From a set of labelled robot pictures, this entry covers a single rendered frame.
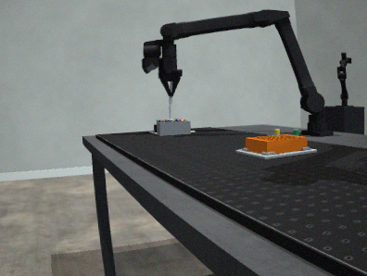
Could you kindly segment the orange rectangular rack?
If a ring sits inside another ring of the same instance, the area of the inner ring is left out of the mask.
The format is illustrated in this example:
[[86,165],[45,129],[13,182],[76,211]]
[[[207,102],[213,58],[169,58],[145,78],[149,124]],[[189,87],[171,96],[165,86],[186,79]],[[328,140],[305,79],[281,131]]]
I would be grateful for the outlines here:
[[300,151],[307,147],[308,137],[282,134],[276,138],[274,135],[246,138],[246,148],[250,152],[261,154],[261,152],[275,152],[275,154]]

